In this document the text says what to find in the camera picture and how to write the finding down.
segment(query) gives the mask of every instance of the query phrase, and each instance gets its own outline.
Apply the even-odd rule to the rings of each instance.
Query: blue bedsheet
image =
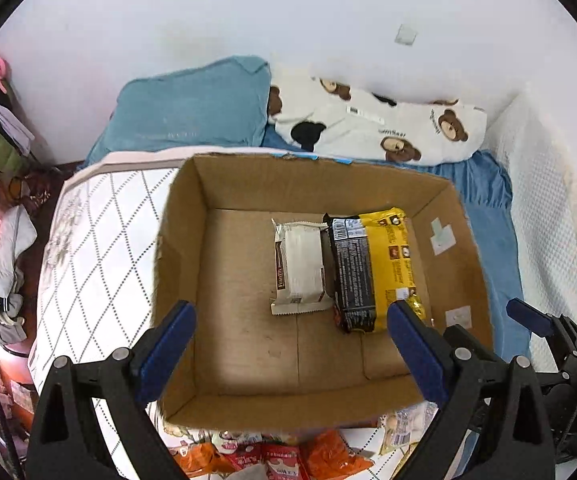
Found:
[[[270,124],[266,127],[262,146],[302,151],[284,142]],[[393,165],[443,176],[453,182],[462,197],[480,253],[495,352],[505,361],[519,354],[529,355],[529,331],[506,314],[508,300],[522,299],[523,295],[518,242],[511,221],[511,180],[504,168],[488,152],[475,152],[468,160],[438,166]]]

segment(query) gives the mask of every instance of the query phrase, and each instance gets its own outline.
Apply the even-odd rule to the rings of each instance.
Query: cardboard box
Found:
[[[429,323],[443,331],[447,318],[456,319],[451,312],[462,308],[457,319],[491,347],[477,248],[449,181],[322,158],[187,160],[160,228],[154,312],[158,323],[176,300],[191,301],[198,326],[162,396],[164,416],[195,428],[290,431],[367,420],[419,402],[388,333],[342,333],[332,311],[270,312],[271,219],[317,222],[324,213],[393,206],[409,216],[413,270]]]

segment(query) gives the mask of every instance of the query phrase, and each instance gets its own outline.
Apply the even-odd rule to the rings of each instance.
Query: white snack package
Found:
[[[302,314],[326,310],[333,298],[326,294],[320,231],[326,224],[290,222],[275,225],[277,297],[273,314]]]

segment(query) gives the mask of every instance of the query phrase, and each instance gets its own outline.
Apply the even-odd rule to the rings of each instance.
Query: barcode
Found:
[[[333,239],[334,240],[345,240],[348,238],[346,234],[346,227],[344,226],[343,219],[333,220]]]
[[[389,288],[389,290],[387,290],[387,304],[391,304],[393,303],[393,301],[397,300],[397,291],[395,290],[395,288]]]
[[[394,446],[405,446],[411,441],[411,434],[394,434],[393,435],[393,445]]]

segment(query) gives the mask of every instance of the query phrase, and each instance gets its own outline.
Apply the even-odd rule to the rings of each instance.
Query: white wall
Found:
[[[577,162],[577,24],[557,0],[25,0],[0,53],[56,162],[85,157],[130,79],[230,54],[491,118],[530,83]]]

